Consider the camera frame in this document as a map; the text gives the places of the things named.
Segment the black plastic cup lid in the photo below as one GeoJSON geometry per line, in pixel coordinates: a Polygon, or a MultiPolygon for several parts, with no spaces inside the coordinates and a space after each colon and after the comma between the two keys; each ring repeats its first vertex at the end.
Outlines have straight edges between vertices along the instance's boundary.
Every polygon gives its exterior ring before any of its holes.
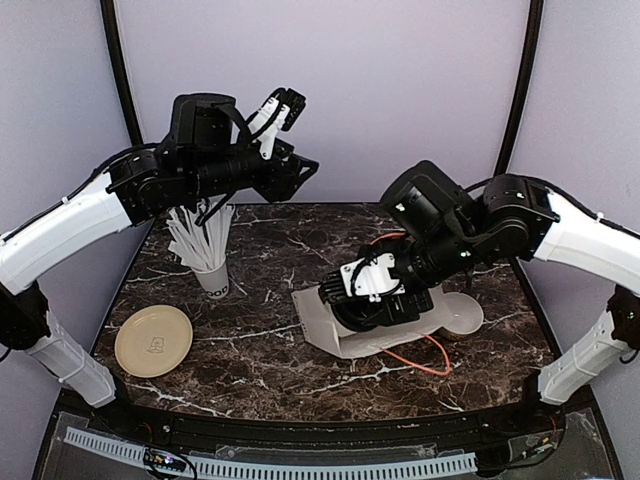
{"type": "Polygon", "coordinates": [[[340,325],[353,332],[368,332],[378,327],[388,327],[389,317],[381,303],[368,300],[331,306],[340,325]]]}

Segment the white cream bear paper bag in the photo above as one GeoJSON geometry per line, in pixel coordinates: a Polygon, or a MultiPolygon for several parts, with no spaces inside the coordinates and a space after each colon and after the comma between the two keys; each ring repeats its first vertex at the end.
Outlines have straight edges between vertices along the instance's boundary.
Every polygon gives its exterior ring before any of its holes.
{"type": "Polygon", "coordinates": [[[397,270],[405,232],[361,246],[356,259],[292,299],[309,344],[340,359],[358,359],[433,335],[453,321],[440,287],[411,290],[397,270]]]}

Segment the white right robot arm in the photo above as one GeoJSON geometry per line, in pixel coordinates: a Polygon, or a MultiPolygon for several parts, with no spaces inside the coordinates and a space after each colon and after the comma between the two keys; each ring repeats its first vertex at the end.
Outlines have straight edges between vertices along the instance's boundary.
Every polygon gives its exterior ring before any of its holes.
{"type": "Polygon", "coordinates": [[[511,410],[511,426],[530,434],[547,420],[549,405],[568,401],[621,355],[638,354],[639,235],[542,179],[503,174],[477,186],[482,192],[472,197],[421,161],[383,193],[381,206],[413,239],[396,263],[404,285],[434,287],[502,258],[564,264],[615,285],[594,326],[540,370],[536,395],[511,410]]]}

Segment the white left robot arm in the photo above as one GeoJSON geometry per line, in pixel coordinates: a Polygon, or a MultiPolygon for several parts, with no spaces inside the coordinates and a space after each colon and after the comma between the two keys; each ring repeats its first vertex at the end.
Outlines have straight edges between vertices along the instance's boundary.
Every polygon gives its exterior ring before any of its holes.
{"type": "Polygon", "coordinates": [[[163,140],[125,149],[94,169],[76,190],[1,237],[1,342],[33,357],[75,390],[120,436],[141,427],[124,386],[59,324],[39,278],[109,235],[174,207],[203,225],[239,191],[274,203],[291,199],[318,170],[280,139],[306,105],[278,88],[243,116],[233,97],[178,96],[163,140]]]}

